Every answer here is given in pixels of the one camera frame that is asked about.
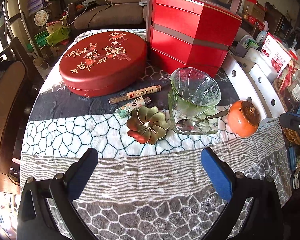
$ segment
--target tablecloth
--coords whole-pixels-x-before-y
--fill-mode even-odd
[[[95,30],[81,34],[73,44],[104,31],[130,31],[145,37],[144,29]],[[213,135],[188,136],[168,130],[165,139],[151,146],[127,136],[125,123],[109,105],[110,97],[160,84],[152,105],[169,122],[169,75],[148,63],[137,82],[118,93],[84,98],[71,93],[59,74],[58,61],[42,86],[31,111],[23,140],[20,185],[26,178],[50,179],[80,158],[87,148],[98,151],[99,162],[81,197],[73,205],[99,239],[201,239],[216,221],[226,201],[213,188],[201,166],[200,153],[211,146],[222,161],[249,178],[274,178],[281,205],[291,196],[291,172],[278,122],[259,127],[249,138],[239,138],[218,120]],[[222,99],[217,108],[229,109],[238,100],[226,74],[216,78]],[[239,232],[250,199],[231,235]],[[50,210],[58,228],[70,237],[52,200]]]

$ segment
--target metal petal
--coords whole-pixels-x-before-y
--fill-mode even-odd
[[[156,106],[152,108],[148,108],[146,106],[142,106],[138,109],[138,118],[141,123],[145,123],[148,119],[158,112],[158,108]]]
[[[157,125],[153,125],[152,127],[150,127],[150,130],[151,130],[151,137],[148,143],[151,145],[154,145],[157,142],[157,140],[164,138],[167,134],[165,129]]]
[[[143,131],[139,131],[139,132],[129,130],[127,132],[127,135],[135,138],[138,143],[145,144],[149,141],[151,137],[151,132],[149,128],[145,128]]]
[[[141,131],[146,127],[138,119],[136,110],[131,111],[131,117],[127,120],[127,127],[132,131]]]
[[[153,125],[160,126],[161,128],[168,130],[170,125],[166,122],[166,115],[162,112],[155,113],[153,116],[150,117],[148,120]]]

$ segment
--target metal spoon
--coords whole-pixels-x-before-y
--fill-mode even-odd
[[[225,115],[227,115],[229,113],[229,111],[225,110],[225,111],[221,111],[217,114],[214,114],[212,116],[209,116],[207,118],[201,119],[199,121],[192,121],[190,119],[181,119],[176,123],[176,128],[182,132],[190,132],[194,129],[194,126],[200,122],[209,120],[209,119],[213,119],[213,118],[219,118],[219,117],[223,117]]]

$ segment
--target chair seat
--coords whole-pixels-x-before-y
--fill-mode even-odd
[[[0,143],[10,109],[26,74],[23,64],[14,62],[0,80]]]
[[[135,25],[143,22],[143,8],[138,3],[100,5],[86,11],[74,21],[77,30],[112,25]]]

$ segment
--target green bag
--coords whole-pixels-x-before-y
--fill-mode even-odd
[[[64,41],[69,38],[69,28],[67,27],[61,27],[51,33],[48,37],[46,37],[47,43],[54,47],[56,46],[60,41]]]

